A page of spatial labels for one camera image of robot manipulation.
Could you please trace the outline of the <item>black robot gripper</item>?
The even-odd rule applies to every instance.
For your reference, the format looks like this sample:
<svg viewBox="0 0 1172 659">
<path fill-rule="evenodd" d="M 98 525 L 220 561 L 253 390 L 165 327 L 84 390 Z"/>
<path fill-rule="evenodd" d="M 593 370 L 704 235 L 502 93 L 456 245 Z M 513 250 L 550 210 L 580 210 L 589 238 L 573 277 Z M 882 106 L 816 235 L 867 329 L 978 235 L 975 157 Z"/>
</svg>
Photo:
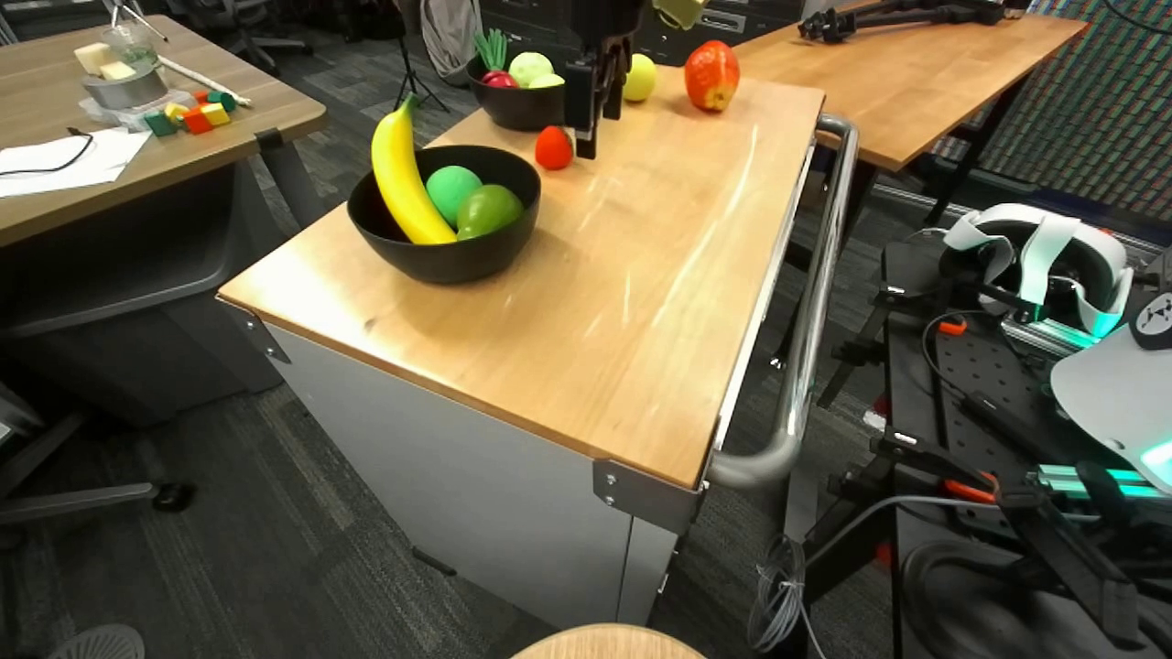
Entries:
<svg viewBox="0 0 1172 659">
<path fill-rule="evenodd" d="M 631 68 L 631 29 L 646 0 L 573 0 L 573 29 L 580 38 L 609 38 L 601 45 L 605 117 L 622 117 L 622 83 Z M 577 133 L 577 152 L 598 157 L 598 66 L 589 56 L 563 66 L 563 126 Z"/>
</svg>

